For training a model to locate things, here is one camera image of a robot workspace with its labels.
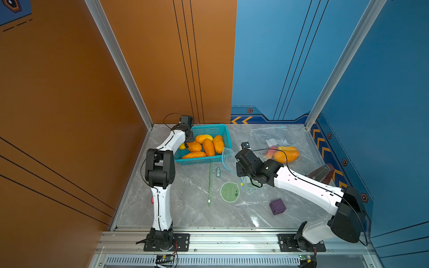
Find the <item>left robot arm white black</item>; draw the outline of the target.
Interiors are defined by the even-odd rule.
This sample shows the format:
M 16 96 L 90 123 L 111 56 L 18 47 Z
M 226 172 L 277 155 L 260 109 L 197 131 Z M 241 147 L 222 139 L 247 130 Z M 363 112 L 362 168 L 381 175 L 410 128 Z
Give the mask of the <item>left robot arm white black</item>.
M 169 136 L 146 153 L 145 183 L 151 188 L 154 221 L 147 240 L 157 247 L 171 247 L 174 239 L 170 213 L 170 190 L 175 179 L 174 154 L 181 144 L 193 141 L 194 119 L 181 115 L 179 123 L 170 128 Z

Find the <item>large orange mango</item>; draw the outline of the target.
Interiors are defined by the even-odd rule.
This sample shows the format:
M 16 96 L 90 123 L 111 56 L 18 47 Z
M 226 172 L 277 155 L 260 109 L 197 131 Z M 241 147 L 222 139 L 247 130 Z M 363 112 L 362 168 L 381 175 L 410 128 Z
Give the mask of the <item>large orange mango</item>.
M 298 159 L 300 153 L 297 148 L 292 146 L 280 146 L 273 155 L 273 159 L 279 163 L 291 163 Z

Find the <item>clear zip-top bag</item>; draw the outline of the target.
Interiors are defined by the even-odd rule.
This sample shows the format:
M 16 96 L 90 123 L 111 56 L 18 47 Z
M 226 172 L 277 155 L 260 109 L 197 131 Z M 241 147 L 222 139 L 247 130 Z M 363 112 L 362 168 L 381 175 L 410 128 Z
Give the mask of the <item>clear zip-top bag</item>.
M 231 148 L 223 148 L 222 152 L 222 165 L 227 169 L 228 171 L 232 172 L 237 176 L 237 167 L 236 164 L 238 163 L 236 159 L 236 155 L 238 154 L 238 151 L 231 149 Z
M 297 160 L 288 163 L 289 167 L 302 172 L 321 164 L 319 153 L 313 144 L 309 133 L 299 125 L 265 126 L 251 130 L 249 143 L 256 155 L 267 160 L 265 153 L 271 146 L 292 146 L 298 149 Z

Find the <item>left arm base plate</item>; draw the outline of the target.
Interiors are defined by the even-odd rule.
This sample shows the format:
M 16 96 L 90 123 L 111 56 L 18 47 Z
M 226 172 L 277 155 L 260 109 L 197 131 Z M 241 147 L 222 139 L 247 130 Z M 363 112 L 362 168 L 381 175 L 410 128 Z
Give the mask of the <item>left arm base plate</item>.
M 187 252 L 189 250 L 191 235 L 189 233 L 163 233 L 155 232 L 146 237 L 145 252 Z

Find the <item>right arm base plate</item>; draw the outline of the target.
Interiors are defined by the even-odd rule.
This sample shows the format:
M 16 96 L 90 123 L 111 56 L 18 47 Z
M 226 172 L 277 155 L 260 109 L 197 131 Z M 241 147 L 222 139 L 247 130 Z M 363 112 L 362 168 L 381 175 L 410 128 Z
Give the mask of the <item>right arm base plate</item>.
M 277 235 L 278 244 L 281 252 L 308 252 L 308 253 L 320 253 L 326 252 L 326 247 L 323 241 L 311 245 L 307 242 L 299 243 L 295 239 L 294 234 L 281 233 Z

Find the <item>red pink mango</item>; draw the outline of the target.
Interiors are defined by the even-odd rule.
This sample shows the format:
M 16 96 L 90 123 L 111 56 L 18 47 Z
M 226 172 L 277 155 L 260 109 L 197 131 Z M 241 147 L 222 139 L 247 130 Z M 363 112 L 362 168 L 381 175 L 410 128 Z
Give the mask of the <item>red pink mango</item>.
M 270 148 L 268 148 L 266 153 L 265 153 L 266 159 L 272 159 L 276 152 L 277 152 L 276 146 L 271 146 Z

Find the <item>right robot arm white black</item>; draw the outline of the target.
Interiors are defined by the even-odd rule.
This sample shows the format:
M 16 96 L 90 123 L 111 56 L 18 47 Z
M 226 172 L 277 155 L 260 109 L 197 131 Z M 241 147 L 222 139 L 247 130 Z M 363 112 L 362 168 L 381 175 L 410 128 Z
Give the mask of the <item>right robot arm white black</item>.
M 299 250 L 313 251 L 317 244 L 334 237 L 349 243 L 368 244 L 367 238 L 360 239 L 365 233 L 366 213 L 355 188 L 342 189 L 317 182 L 295 172 L 287 163 L 273 159 L 262 161 L 249 148 L 239 151 L 235 159 L 237 175 L 250 178 L 253 186 L 261 188 L 268 184 L 293 192 L 327 212 L 325 217 L 300 225 L 294 236 Z

